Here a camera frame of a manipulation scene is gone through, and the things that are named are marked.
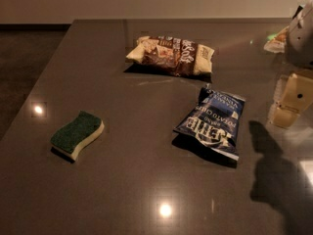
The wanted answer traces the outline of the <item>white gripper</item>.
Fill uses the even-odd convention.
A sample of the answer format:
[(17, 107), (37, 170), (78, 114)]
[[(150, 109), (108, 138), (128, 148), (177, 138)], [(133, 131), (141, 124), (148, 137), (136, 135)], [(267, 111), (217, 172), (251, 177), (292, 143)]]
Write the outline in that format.
[(268, 119), (281, 128), (291, 127), (313, 103), (313, 71), (292, 71), (277, 83), (278, 99), (270, 107)]

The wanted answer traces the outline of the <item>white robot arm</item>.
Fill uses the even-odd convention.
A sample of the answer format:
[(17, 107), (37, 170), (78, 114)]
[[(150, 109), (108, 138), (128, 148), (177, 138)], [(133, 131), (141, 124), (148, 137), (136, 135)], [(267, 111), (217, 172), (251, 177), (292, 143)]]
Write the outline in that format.
[(299, 6), (290, 25), (268, 40), (264, 49), (285, 54), (295, 68), (278, 79), (269, 111), (272, 124), (289, 128), (313, 103), (313, 0)]

